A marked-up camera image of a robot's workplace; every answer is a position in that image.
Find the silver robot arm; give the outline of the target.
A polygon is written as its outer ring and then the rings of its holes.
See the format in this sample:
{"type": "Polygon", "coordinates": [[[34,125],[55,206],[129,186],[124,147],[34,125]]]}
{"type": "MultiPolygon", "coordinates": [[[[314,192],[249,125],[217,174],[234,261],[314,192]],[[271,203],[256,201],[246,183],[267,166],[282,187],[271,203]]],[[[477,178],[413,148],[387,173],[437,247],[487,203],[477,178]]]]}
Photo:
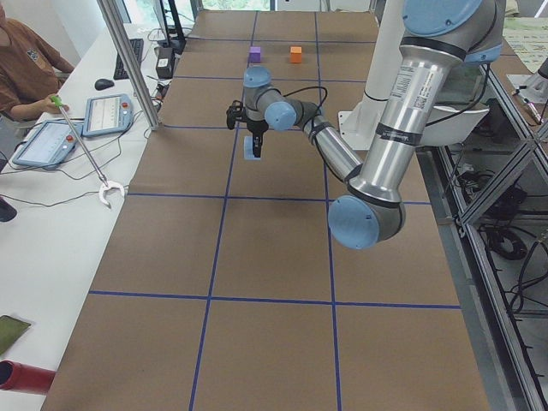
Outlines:
{"type": "Polygon", "coordinates": [[[228,128],[242,122],[247,146],[261,154],[264,133],[299,128],[348,192],[328,211],[335,239],[348,248],[373,247],[405,222],[399,187],[450,71],[464,63],[495,61],[502,49],[503,1],[389,1],[376,48],[397,47],[401,61],[388,66],[390,89],[364,158],[359,157],[314,103],[289,98],[260,65],[246,69],[243,98],[227,109],[228,128]]]}

